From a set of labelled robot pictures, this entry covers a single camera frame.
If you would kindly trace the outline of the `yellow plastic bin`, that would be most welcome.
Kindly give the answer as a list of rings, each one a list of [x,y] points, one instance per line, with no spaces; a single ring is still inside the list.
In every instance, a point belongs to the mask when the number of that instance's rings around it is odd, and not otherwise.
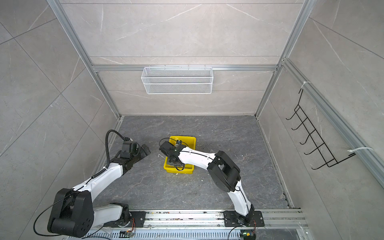
[[[182,163],[185,164],[184,168],[176,168],[173,166],[168,165],[167,160],[168,158],[166,157],[165,162],[164,162],[164,170],[167,173],[173,173],[173,174],[192,174],[194,172],[194,165],[191,162],[191,157],[192,157],[192,150],[195,150],[196,144],[197,144],[197,139],[195,137],[190,137],[190,136],[170,136],[168,138],[161,139],[159,144],[161,145],[164,142],[170,142],[173,145],[175,145],[176,140],[181,140],[183,141],[183,145],[186,146],[179,155],[180,160]]]

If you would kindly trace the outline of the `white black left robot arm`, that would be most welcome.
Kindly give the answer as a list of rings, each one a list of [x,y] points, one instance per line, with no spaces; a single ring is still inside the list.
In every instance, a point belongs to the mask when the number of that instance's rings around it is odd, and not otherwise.
[[[48,220],[48,232],[81,238],[93,227],[130,224],[132,215],[127,204],[111,203],[95,208],[93,201],[112,182],[150,153],[147,145],[125,141],[108,167],[71,189],[58,191]]]

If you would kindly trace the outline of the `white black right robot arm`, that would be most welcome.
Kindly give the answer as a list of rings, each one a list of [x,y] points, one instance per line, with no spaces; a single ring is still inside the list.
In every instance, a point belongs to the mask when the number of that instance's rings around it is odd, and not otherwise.
[[[164,142],[160,144],[160,151],[176,168],[189,164],[207,170],[216,186],[229,195],[235,209],[223,212],[226,227],[265,226],[262,213],[256,211],[246,197],[240,168],[225,152],[218,151],[215,154],[199,152],[180,142],[176,144]]]

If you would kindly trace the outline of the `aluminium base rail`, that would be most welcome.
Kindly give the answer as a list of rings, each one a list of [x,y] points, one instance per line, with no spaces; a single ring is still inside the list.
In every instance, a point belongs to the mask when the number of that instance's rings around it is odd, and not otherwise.
[[[299,209],[261,209],[249,226],[230,222],[228,210],[134,210],[133,228],[96,227],[85,240],[312,240]]]

